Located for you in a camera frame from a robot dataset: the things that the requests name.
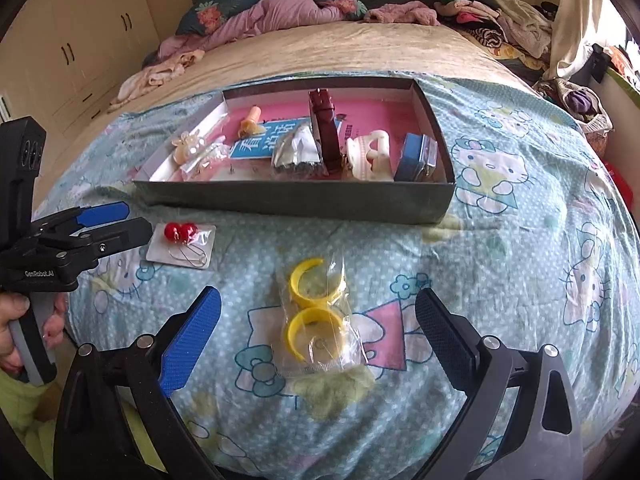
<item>cardboard box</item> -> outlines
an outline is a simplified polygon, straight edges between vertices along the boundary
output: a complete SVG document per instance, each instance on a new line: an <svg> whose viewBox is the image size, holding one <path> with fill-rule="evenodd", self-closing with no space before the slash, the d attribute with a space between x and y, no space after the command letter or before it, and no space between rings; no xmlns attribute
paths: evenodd
<svg viewBox="0 0 640 480"><path fill-rule="evenodd" d="M357 180L273 180L270 160L236 164L208 182L172 182L178 170L172 140L200 124L221 126L228 140L239 121L257 105L265 120L308 116L308 92L327 88L335 113L345 115L340 142L349 136L382 129L390 134L392 168L407 133L438 143L436 170L428 182L361 182ZM427 97L410 78L336 76L270 82L217 92L181 124L143 165L134 179L151 204L220 209L247 213L392 222L437 223L449 208L455 177L442 132Z"/></svg>

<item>human hand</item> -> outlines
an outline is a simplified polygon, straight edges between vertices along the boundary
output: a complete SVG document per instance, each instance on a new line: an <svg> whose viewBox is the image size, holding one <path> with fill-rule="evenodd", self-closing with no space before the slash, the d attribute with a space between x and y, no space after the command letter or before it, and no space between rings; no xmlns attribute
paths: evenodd
<svg viewBox="0 0 640 480"><path fill-rule="evenodd" d="M0 292L0 368L8 374L15 375L23 366L20 352L14 345L9 330L9 322L20 319L29 309L29 300L13 292ZM65 327L65 312L68 307L68 297L64 293L56 296L54 312L44 323L44 342L48 348L62 343Z"/></svg>

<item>beige bedspread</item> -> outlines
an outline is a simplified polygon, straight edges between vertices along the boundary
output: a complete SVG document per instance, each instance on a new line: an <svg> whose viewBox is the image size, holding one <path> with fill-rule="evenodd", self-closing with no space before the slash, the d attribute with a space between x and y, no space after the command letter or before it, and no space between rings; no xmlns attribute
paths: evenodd
<svg viewBox="0 0 640 480"><path fill-rule="evenodd" d="M123 112L139 112L199 92L251 79L327 70L406 70L502 83L531 92L505 67L447 27L407 23L352 23L299 27L227 44L158 90L98 117L60 156L46 181L39 182L39 204L78 155Z"/></svg>

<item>bed sheet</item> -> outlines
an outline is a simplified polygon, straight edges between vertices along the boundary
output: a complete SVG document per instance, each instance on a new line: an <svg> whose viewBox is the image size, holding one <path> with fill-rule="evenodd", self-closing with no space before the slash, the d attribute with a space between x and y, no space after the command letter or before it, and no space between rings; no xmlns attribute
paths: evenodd
<svg viewBox="0 0 640 480"><path fill-rule="evenodd" d="M558 346L585 449L635 392L638 234L575 121L509 86L393 74L419 82L453 160L456 192L437 226L145 205L132 177L207 94L119 117L39 209L126 200L152 223L216 225L209 270L158 266L144 260L145 250L111 256L81 276L69 313L78 342L118 348L154 333L205 285L218 288L220 322L187 387L173 396L216 464L270 479L414 474L464 400L415 320L415 296L427 285L481 334L512 348ZM284 380L270 349L281 323L276 270L331 249L344 251L369 365L337 378ZM495 453L512 402L509 396L478 463Z"/></svg>

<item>blue gripper pad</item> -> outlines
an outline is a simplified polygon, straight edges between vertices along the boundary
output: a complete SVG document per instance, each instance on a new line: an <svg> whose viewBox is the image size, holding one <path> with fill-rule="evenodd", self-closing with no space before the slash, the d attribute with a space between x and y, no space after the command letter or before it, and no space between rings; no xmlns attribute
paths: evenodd
<svg viewBox="0 0 640 480"><path fill-rule="evenodd" d="M127 216L129 216L129 206L125 202L114 202L88 207L76 217L76 222L82 227L94 227L124 220Z"/></svg>
<svg viewBox="0 0 640 480"><path fill-rule="evenodd" d="M465 318L470 335L478 336ZM454 316L430 288L418 292L415 298L415 319L427 337L447 379L455 389L469 392L475 385L476 358L465 335L459 332L463 326L456 326Z"/></svg>
<svg viewBox="0 0 640 480"><path fill-rule="evenodd" d="M193 305L191 315L162 354L158 383L165 397L183 388L220 320L222 298L208 286Z"/></svg>

